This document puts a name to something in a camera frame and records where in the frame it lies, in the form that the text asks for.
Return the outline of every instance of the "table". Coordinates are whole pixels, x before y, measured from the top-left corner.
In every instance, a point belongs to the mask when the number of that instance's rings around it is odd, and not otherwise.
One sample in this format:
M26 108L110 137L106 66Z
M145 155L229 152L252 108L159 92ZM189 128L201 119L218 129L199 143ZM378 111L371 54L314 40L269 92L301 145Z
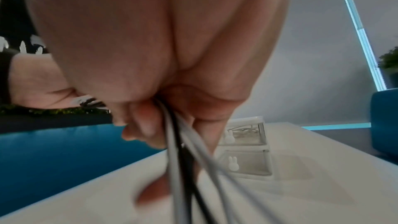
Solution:
M398 223L398 166L289 123L266 124L265 131L274 179L240 181L286 224ZM164 152L153 155L6 215L0 224L171 223L170 199L152 211L136 210L131 200L165 164ZM205 173L198 184L220 215ZM227 183L226 189L246 223L266 223ZM145 213L138 218L138 212Z

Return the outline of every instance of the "light strip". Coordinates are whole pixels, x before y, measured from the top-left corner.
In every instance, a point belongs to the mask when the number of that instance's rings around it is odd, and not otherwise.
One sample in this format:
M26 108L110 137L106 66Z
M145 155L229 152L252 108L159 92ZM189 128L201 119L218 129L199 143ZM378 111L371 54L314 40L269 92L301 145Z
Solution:
M359 13L357 7L355 6L354 0L344 0L344 1L347 5L352 22L354 23L355 31L357 32L359 41L361 42L361 47L362 50L364 51L366 61L368 63L370 72L372 74L376 89L377 91L386 90L387 89L386 83L384 82L380 69L377 67L377 62L373 53L372 46L369 43L368 36L362 25L362 21L361 18L359 17Z
M371 123L361 123L361 124L331 124L331 125L316 125L316 126L302 126L302 128L307 130L329 130L329 129L365 129L370 128Z

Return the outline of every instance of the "foliage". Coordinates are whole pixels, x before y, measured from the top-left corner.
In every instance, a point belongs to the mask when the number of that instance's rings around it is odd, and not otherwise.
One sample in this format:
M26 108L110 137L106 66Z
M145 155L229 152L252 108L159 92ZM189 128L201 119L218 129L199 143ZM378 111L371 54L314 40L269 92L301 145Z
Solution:
M398 46L380 56L379 67L383 69L398 68Z
M0 106L0 115L31 115L31 116L48 116L60 114L108 114L107 110L99 109L83 109L80 107L60 109L60 110L38 110L20 107L16 105L3 105Z

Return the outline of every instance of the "hand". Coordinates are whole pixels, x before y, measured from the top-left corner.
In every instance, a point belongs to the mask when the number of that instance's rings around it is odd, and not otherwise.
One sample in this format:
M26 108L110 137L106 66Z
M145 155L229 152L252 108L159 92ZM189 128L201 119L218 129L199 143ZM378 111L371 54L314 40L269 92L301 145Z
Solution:
M37 109L73 107L77 97L50 54L17 54L9 73L11 102Z
M263 70L287 3L27 0L67 79L103 100L116 124L128 124L125 139L164 144L162 115L152 101L157 95L192 124L212 152L230 115L247 100ZM138 202L168 193L162 176Z

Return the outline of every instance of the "blue cushion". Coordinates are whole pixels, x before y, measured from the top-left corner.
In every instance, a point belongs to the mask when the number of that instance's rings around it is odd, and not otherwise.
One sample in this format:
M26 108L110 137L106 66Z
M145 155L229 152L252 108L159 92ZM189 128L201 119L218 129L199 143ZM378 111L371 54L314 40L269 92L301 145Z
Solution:
M398 157L398 89L376 92L371 100L372 145Z
M0 135L0 216L151 156L111 124Z

